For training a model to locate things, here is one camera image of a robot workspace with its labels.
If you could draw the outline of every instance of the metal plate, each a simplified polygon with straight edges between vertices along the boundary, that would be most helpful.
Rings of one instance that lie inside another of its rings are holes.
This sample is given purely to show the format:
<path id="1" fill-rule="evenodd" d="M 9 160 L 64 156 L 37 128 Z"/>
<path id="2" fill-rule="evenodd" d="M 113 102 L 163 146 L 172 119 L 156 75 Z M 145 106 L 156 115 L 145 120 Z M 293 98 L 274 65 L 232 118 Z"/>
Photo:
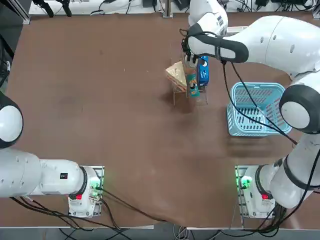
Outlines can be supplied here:
<path id="1" fill-rule="evenodd" d="M 252 166 L 258 166 L 258 165 L 236 165 L 234 168 L 236 188 L 238 191 L 238 203 L 239 203 L 238 205 L 239 205 L 240 216 L 241 216 L 241 226 L 243 228 L 245 227 L 244 218 L 249 218 L 249 214 L 248 214 L 248 209 L 246 205 L 246 200 L 244 197 L 244 192 L 240 188 L 240 181 L 241 181 L 241 178 L 245 175 L 247 168 Z M 272 219 L 274 216 L 275 216 L 275 213 L 273 212 L 269 218 Z"/>
<path id="2" fill-rule="evenodd" d="M 93 168 L 93 170 L 96 172 L 97 176 L 101 180 L 100 187 L 104 188 L 105 167 L 104 166 L 95 166 L 95 165 L 93 165 L 93 166 L 86 165 L 86 166 Z M 94 207 L 94 210 L 93 210 L 93 217 L 101 216 L 101 213 L 102 213 L 102 203 L 101 203 L 101 201 L 97 201 L 95 203 L 95 207 Z"/>

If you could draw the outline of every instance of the blue basket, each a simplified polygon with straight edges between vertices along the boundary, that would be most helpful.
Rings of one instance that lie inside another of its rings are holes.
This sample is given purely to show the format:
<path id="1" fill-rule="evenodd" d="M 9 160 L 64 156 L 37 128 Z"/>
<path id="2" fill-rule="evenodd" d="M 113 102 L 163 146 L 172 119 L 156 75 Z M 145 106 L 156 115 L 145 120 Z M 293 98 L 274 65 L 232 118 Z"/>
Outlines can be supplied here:
<path id="1" fill-rule="evenodd" d="M 284 121 L 279 111 L 279 101 L 285 88 L 274 82 L 245 82 L 245 85 L 255 103 L 263 111 L 263 114 L 261 114 L 252 103 L 241 82 L 236 83 L 231 89 L 230 95 L 235 106 L 248 117 L 274 127 L 272 123 L 265 118 L 265 116 L 267 116 L 282 131 L 286 134 L 289 133 L 292 127 Z M 231 136 L 265 137 L 280 134 L 273 129 L 255 123 L 242 116 L 231 102 L 226 107 L 226 118 Z"/>

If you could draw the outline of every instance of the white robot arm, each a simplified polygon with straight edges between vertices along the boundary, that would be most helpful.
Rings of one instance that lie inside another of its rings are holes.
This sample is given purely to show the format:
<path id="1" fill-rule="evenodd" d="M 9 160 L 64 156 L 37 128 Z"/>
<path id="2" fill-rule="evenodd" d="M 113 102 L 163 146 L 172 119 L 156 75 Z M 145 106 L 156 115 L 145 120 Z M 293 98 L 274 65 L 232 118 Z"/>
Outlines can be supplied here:
<path id="1" fill-rule="evenodd" d="M 244 197 L 252 218 L 265 218 L 275 201 L 285 208 L 295 207 L 320 149 L 320 28 L 294 18 L 265 16 L 226 36 L 227 14 L 216 0 L 191 0 L 189 25 L 182 49 L 190 61 L 211 56 L 221 62 L 260 63 L 286 72 L 293 80 L 279 109 L 290 126 L 305 134 L 287 157 L 247 169 L 245 176 L 252 184 Z M 319 187 L 318 164 L 304 199 Z"/>
<path id="2" fill-rule="evenodd" d="M 92 167 L 69 160 L 39 159 L 10 148 L 24 121 L 18 105 L 0 91 L 0 198 L 68 195 L 69 214 L 90 218 L 97 212 L 101 179 Z"/>

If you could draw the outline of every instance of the brown table surface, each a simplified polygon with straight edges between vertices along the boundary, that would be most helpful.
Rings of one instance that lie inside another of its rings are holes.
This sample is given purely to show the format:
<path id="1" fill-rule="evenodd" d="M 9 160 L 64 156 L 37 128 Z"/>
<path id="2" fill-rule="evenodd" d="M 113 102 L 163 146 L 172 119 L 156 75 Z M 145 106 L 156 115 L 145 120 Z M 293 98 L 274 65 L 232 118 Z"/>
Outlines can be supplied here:
<path id="1" fill-rule="evenodd" d="M 270 13 L 230 13 L 229 26 L 247 26 Z M 311 23 L 308 12 L 277 13 Z M 288 154 L 282 136 L 230 137 L 222 67 L 210 60 L 208 105 L 173 107 L 164 69 L 180 54 L 179 28 L 187 15 L 54 17 L 23 27 L 8 96 L 24 114 L 17 149 L 43 159 L 104 165 L 105 187 L 141 210 L 189 227 L 228 228 L 237 198 L 235 165 L 267 164 Z M 237 64 L 245 81 L 290 84 L 279 70 Z M 238 82 L 227 65 L 231 88 Z M 299 133 L 290 135 L 299 139 Z M 67 212 L 66 196 L 45 196 L 48 208 Z M 320 228 L 313 194 L 284 228 Z M 120 226 L 155 223 L 109 201 Z M 54 217 L 1 199 L 1 226 L 65 226 Z M 94 220 L 111 224 L 107 213 Z M 84 223 L 86 227 L 94 224 Z M 246 227 L 257 225 L 246 220 Z M 233 228 L 241 227 L 236 208 Z"/>

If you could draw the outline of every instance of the clear acrylic stand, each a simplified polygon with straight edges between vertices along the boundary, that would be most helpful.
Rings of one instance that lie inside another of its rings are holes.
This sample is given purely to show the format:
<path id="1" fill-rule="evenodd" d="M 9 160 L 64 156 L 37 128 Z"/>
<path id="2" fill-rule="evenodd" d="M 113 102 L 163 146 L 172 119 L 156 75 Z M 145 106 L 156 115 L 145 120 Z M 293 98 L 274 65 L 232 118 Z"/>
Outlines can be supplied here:
<path id="1" fill-rule="evenodd" d="M 184 53 L 182 52 L 181 42 L 179 41 L 172 41 L 170 44 L 171 48 L 171 65 L 181 61 L 184 57 Z M 200 95 L 197 97 L 190 97 L 189 90 L 190 88 L 187 86 L 187 90 L 183 91 L 176 85 L 172 83 L 172 95 L 173 95 L 173 106 L 176 105 L 177 100 L 179 97 L 177 95 L 184 95 L 188 101 L 194 102 L 196 106 L 203 106 L 208 105 L 208 94 L 207 94 L 207 87 L 206 86 L 198 86 Z"/>

